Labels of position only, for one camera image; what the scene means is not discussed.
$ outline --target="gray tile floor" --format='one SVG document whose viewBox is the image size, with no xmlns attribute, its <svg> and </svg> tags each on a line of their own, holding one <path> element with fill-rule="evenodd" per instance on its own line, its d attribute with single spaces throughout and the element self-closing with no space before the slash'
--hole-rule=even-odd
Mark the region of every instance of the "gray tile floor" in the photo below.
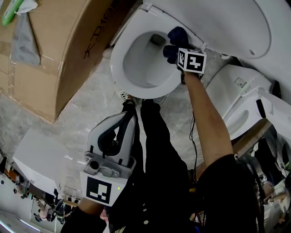
<svg viewBox="0 0 291 233">
<path fill-rule="evenodd" d="M 213 76 L 228 61 L 221 60 L 216 52 L 207 50 L 206 71 L 202 82 L 206 87 Z M 55 138 L 68 148 L 66 157 L 66 185 L 80 190 L 80 171 L 84 169 L 84 152 L 90 130 L 105 117 L 119 113 L 122 104 L 115 94 L 114 81 L 110 72 L 110 61 L 102 60 L 97 70 L 69 101 L 53 125 L 42 121 L 20 107 L 8 97 L 0 96 L 0 147 L 10 159 L 29 128 Z M 194 167 L 195 150 L 189 140 L 192 108 L 185 86 L 179 85 L 161 107 L 171 134 L 171 142 L 188 168 Z M 196 130 L 193 134 L 197 145 L 197 164 L 203 162 Z M 146 135 L 141 126 L 140 141 L 146 159 Z"/>
</svg>

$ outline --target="sneaker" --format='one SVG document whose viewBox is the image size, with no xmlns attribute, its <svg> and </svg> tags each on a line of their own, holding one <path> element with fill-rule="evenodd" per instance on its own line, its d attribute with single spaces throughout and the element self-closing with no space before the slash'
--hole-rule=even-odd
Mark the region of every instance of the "sneaker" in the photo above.
<svg viewBox="0 0 291 233">
<path fill-rule="evenodd" d="M 130 100 L 134 103 L 135 106 L 137 105 L 137 101 L 133 96 L 131 96 L 128 93 L 126 93 L 125 91 L 121 90 L 116 85 L 115 85 L 115 93 L 121 99 L 122 104 L 124 104 L 126 101 Z"/>
</svg>

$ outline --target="person's arm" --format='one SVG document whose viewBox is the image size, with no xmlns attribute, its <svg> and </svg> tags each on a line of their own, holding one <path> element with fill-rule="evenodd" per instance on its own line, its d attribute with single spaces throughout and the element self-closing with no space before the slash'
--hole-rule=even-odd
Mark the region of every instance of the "person's arm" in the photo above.
<svg viewBox="0 0 291 233">
<path fill-rule="evenodd" d="M 200 80 L 185 72 L 185 82 L 206 167 L 197 188 L 203 197 L 206 232 L 256 232 L 257 198 L 248 176 L 232 155 L 228 130 Z"/>
<path fill-rule="evenodd" d="M 71 212 L 65 214 L 64 217 L 66 218 L 66 217 L 70 216 L 70 214 L 71 214 Z"/>
<path fill-rule="evenodd" d="M 228 130 L 195 74 L 185 72 L 193 113 L 206 167 L 233 153 Z"/>
<path fill-rule="evenodd" d="M 45 206 L 43 205 L 43 203 L 39 202 L 40 205 L 40 211 L 45 211 Z"/>
<path fill-rule="evenodd" d="M 104 209 L 104 205 L 93 202 L 87 198 L 83 198 L 79 204 L 79 209 L 87 214 L 100 216 Z"/>
<path fill-rule="evenodd" d="M 106 222 L 100 218 L 104 205 L 83 198 L 75 211 L 65 222 L 61 233 L 66 232 L 95 232 L 101 233 L 106 228 Z"/>
</svg>

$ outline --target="toilet seat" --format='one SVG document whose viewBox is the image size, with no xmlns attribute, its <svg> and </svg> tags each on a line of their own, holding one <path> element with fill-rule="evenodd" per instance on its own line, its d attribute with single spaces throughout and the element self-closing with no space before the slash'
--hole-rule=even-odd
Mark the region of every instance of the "toilet seat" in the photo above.
<svg viewBox="0 0 291 233">
<path fill-rule="evenodd" d="M 176 69 L 176 65 L 167 65 L 169 67 L 168 69 L 171 69 L 173 72 L 169 71 L 169 76 L 156 86 L 155 80 L 150 80 L 151 83 L 148 86 L 137 85 L 134 83 L 134 77 L 130 79 L 128 75 L 125 74 L 126 69 L 124 67 L 125 56 L 137 38 L 141 35 L 145 35 L 145 33 L 156 32 L 157 34 L 163 35 L 166 39 L 166 35 L 169 31 L 177 26 L 183 27 L 187 31 L 190 44 L 195 47 L 203 47 L 203 42 L 197 36 L 180 22 L 154 6 L 152 6 L 148 12 L 142 9 L 136 11 L 121 33 L 111 55 L 111 73 L 120 88 L 134 97 L 149 99 L 164 96 L 173 91 L 180 84 L 181 72 Z"/>
</svg>

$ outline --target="dark blue glove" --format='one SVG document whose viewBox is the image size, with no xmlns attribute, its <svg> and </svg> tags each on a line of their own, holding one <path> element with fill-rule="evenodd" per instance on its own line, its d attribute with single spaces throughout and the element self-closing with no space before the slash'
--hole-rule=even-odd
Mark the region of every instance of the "dark blue glove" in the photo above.
<svg viewBox="0 0 291 233">
<path fill-rule="evenodd" d="M 170 39 L 170 43 L 172 44 L 172 46 L 165 46 L 163 49 L 163 55 L 165 58 L 167 58 L 167 61 L 170 64 L 177 65 L 179 48 L 195 49 L 194 47 L 189 45 L 188 35 L 184 28 L 175 27 L 172 31 L 168 33 L 168 38 Z M 177 69 L 182 72 L 181 83 L 185 84 L 184 71 L 179 66 L 177 66 Z"/>
</svg>

